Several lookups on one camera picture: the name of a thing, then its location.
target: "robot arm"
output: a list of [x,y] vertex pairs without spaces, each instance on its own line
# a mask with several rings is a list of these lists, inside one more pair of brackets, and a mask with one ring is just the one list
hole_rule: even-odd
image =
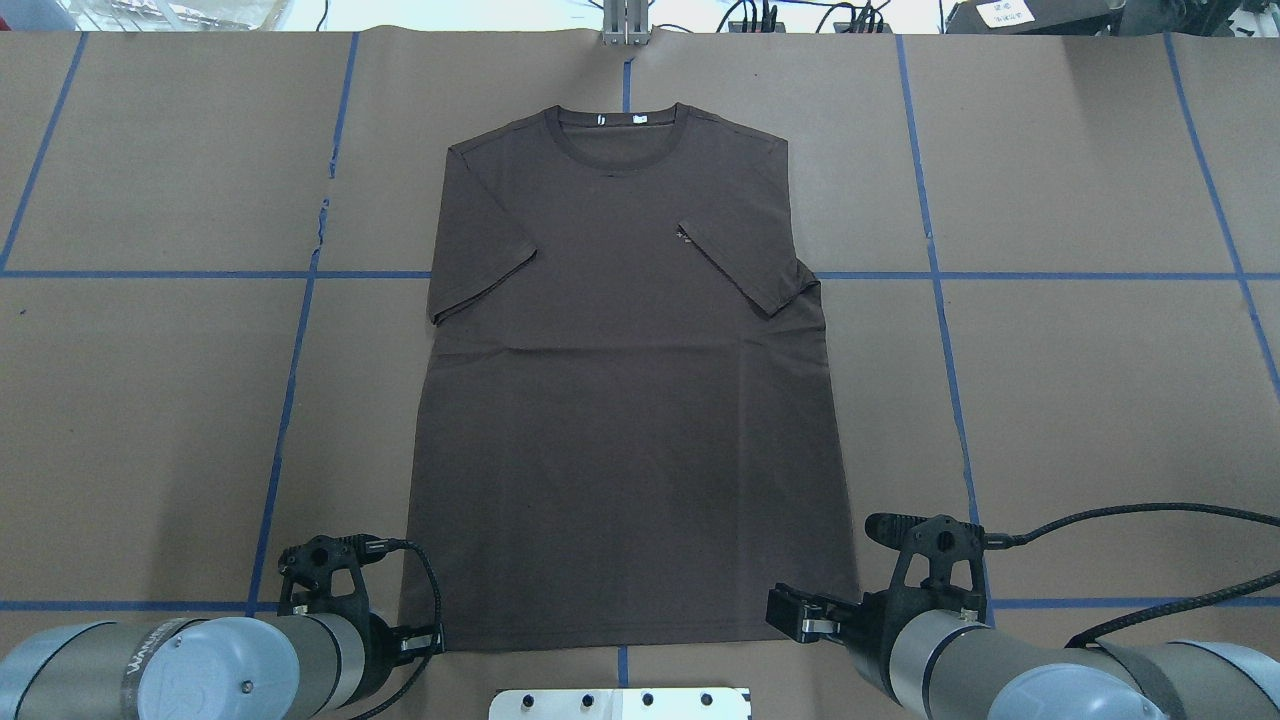
[[[1280,720],[1280,664],[1249,648],[1179,641],[1046,650],[983,624],[983,550],[1007,536],[940,515],[873,515],[867,534],[899,550],[890,587],[859,603],[778,584],[767,621],[801,643],[849,648],[859,674],[927,720]],[[929,561],[920,587],[911,559]],[[951,584],[966,562],[972,589]]]
[[[419,657],[425,666],[444,651],[439,606],[421,628],[389,628],[369,610],[360,568],[394,550],[417,551],[366,534],[287,548],[276,618],[90,623],[33,635],[0,662],[0,720],[302,720],[367,698],[393,667]],[[351,573],[355,592],[334,597],[339,571]]]

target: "light blue joint cover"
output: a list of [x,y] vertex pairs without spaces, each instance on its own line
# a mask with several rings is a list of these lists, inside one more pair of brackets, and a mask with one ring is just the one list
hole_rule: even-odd
[[1169,720],[1146,696],[1102,670],[1056,662],[1005,685],[987,720]]
[[1174,641],[1171,644],[1189,644],[1212,652],[1244,673],[1266,693],[1271,705],[1280,710],[1280,662],[1270,655],[1231,643],[1207,643],[1201,641]]
[[18,703],[27,694],[27,688],[36,675],[45,667],[49,659],[67,647],[81,633],[99,625],[109,625],[104,620],[100,623],[84,623],[82,625],[63,625],[42,633],[31,635],[22,644],[13,648],[4,660],[0,660],[0,720],[14,720],[18,717]]
[[169,638],[138,685],[141,720],[280,720],[298,692],[298,655],[252,618],[219,618]]

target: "white bracket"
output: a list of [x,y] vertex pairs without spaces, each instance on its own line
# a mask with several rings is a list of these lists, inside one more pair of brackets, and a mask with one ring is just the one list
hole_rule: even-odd
[[489,720],[750,720],[745,688],[503,691]]
[[602,0],[605,45],[649,45],[649,0]]

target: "dark gray t-shirt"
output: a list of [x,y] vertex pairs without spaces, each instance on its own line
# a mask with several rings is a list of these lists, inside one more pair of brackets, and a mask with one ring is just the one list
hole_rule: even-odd
[[[676,105],[550,108],[449,149],[408,537],[449,647],[780,637],[856,597],[787,143]],[[430,616],[406,564],[402,612]]]

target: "metal bracket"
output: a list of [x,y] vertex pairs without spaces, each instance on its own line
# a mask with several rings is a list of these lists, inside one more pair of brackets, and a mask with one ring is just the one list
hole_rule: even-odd
[[605,45],[649,45],[649,0],[602,0]]

